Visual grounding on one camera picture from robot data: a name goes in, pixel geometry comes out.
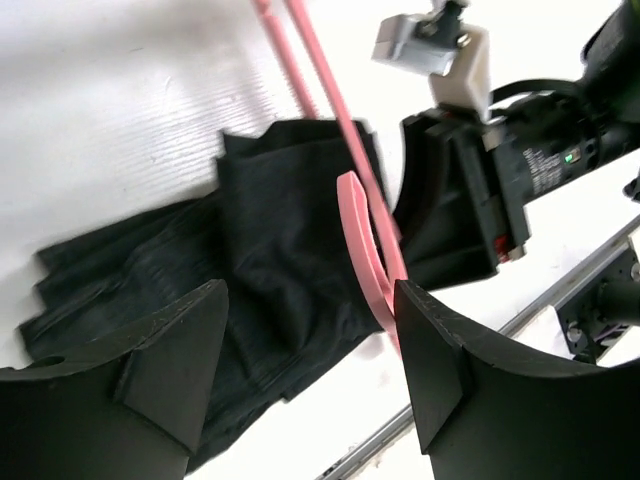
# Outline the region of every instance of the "black fabric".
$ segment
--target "black fabric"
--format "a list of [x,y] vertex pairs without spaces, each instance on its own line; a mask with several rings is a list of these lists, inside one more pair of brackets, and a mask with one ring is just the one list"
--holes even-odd
[[[375,138],[358,129],[382,184]],[[215,192],[38,252],[47,309],[19,327],[38,360],[224,278],[229,318],[189,471],[379,331],[340,225],[336,178],[354,165],[336,122],[276,122],[258,139],[223,140]]]

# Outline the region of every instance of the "white table surface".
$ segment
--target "white table surface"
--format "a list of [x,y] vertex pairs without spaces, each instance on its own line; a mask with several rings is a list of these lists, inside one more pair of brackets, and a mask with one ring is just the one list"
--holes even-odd
[[[578,77],[583,44],[618,4],[472,3],[467,22],[492,34],[495,86]],[[380,20],[428,4],[309,2],[352,114],[379,133],[393,195],[402,172],[399,122],[432,102],[426,79],[369,57]],[[248,0],[0,0],[0,8],[0,363],[21,366],[13,329],[40,311],[31,295],[42,276],[35,250],[208,191],[220,129],[259,134],[298,111]],[[640,213],[620,193],[639,158],[535,202],[526,258],[439,297],[499,328]],[[407,400],[398,359],[373,337],[192,478],[315,479]]]

